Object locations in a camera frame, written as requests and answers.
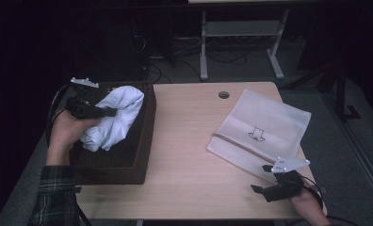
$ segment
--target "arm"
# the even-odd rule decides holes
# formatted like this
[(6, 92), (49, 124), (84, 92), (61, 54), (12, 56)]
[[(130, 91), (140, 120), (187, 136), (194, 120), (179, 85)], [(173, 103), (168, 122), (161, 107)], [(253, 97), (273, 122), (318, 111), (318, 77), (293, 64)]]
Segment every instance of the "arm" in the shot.
[[(304, 185), (310, 186), (304, 179)], [(325, 214), (322, 212), (316, 198), (306, 189), (290, 199), (299, 215), (313, 226), (331, 225)]]
[(84, 130), (98, 123), (99, 120), (77, 120), (66, 110), (57, 116), (28, 225), (80, 225), (69, 151)]

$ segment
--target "plaid sleeve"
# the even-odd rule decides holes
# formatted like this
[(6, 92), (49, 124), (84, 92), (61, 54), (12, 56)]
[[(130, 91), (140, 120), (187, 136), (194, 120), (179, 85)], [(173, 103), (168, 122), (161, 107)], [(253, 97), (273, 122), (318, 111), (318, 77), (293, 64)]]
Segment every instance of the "plaid sleeve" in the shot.
[(73, 167), (43, 167), (28, 225), (80, 225), (74, 188)]

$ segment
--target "hand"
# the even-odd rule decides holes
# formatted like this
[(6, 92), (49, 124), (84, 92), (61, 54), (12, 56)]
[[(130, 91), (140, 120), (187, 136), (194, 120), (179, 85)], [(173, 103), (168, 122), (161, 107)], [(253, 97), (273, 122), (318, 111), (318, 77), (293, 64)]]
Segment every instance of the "hand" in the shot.
[[(302, 178), (304, 185), (310, 187)], [(290, 199), (298, 214), (313, 226), (331, 225), (325, 214), (322, 212), (316, 198), (308, 190), (302, 189), (301, 193)]]
[(58, 113), (52, 127), (46, 166), (70, 165), (69, 151), (83, 132), (101, 120), (78, 120), (69, 111)]

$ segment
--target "dark wooden box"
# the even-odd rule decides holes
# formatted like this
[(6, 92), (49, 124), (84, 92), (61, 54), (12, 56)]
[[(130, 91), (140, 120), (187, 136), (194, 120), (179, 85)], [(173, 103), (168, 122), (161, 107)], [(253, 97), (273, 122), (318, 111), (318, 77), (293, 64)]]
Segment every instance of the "dark wooden box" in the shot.
[(154, 132), (156, 99), (151, 83), (101, 83), (103, 99), (108, 90), (133, 86), (144, 93), (142, 107), (126, 138), (109, 151), (91, 152), (78, 142), (70, 153), (71, 165), (76, 166), (77, 185), (142, 185), (145, 182)]

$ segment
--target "wooden table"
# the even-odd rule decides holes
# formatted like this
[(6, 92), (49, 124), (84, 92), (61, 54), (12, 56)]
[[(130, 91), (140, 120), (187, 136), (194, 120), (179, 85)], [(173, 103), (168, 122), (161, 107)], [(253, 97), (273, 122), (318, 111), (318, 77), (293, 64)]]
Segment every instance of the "wooden table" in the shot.
[[(251, 190), (250, 184), (270, 186), (267, 182), (206, 150), (243, 89), (281, 100), (270, 82), (154, 85), (157, 110), (145, 184), (83, 186), (77, 200), (87, 217), (296, 218), (288, 201), (268, 203)], [(230, 97), (220, 99), (221, 91)], [(309, 167), (300, 173), (313, 178)]]

